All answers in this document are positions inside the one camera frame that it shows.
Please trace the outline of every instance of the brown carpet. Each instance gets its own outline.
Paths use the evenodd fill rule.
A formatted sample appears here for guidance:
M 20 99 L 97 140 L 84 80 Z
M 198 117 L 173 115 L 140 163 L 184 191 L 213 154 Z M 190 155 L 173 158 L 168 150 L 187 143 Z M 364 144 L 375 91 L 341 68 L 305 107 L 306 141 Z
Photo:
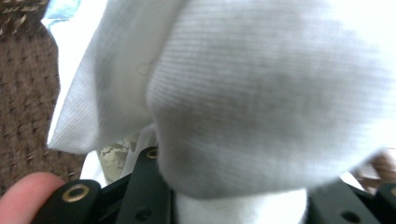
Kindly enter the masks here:
M 0 0 L 0 195 L 23 176 L 79 178 L 85 156 L 46 149 L 58 51 L 40 23 L 47 0 Z

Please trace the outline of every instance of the finger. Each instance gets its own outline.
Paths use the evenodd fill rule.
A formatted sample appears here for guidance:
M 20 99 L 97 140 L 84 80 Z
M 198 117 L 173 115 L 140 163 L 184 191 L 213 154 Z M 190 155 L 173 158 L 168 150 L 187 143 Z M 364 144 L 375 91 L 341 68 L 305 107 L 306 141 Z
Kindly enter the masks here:
M 62 179 L 49 173 L 24 177 L 0 199 L 0 224 L 30 223 L 52 192 L 63 184 Z

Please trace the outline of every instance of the gold rivet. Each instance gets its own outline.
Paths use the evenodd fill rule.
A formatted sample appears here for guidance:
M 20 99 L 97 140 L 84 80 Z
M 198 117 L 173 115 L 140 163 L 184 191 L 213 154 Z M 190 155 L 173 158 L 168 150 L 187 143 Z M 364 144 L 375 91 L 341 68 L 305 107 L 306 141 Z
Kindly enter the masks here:
M 391 189 L 390 192 L 396 197 L 396 188 Z
M 77 184 L 68 189 L 63 195 L 62 199 L 67 203 L 78 202 L 88 195 L 90 192 L 90 188 L 83 184 Z
M 147 156 L 150 159 L 156 159 L 157 158 L 157 154 L 158 154 L 158 150 L 157 149 L 152 149 L 148 152 Z

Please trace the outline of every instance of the white fabric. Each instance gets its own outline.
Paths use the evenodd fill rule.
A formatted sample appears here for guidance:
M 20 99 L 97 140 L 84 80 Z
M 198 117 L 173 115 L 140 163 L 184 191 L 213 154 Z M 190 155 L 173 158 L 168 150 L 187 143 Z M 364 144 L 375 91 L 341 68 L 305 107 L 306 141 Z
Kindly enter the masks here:
M 394 141 L 392 4 L 109 1 L 49 146 L 87 152 L 154 121 L 160 169 L 177 192 L 216 209 L 268 193 L 287 203 L 283 192 L 325 184 Z M 223 216 L 194 213 L 207 201 L 177 202 L 190 208 L 183 223 Z M 285 216 L 269 223 L 291 213 L 274 209 Z

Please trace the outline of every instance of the brown woven rug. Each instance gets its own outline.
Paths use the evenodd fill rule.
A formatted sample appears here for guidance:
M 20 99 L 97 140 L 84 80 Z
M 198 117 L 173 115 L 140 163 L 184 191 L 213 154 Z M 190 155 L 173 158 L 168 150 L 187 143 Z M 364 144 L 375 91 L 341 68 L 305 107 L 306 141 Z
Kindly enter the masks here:
M 23 176 L 79 178 L 85 156 L 46 149 L 59 92 L 57 47 L 40 23 L 47 0 L 0 0 L 0 195 Z

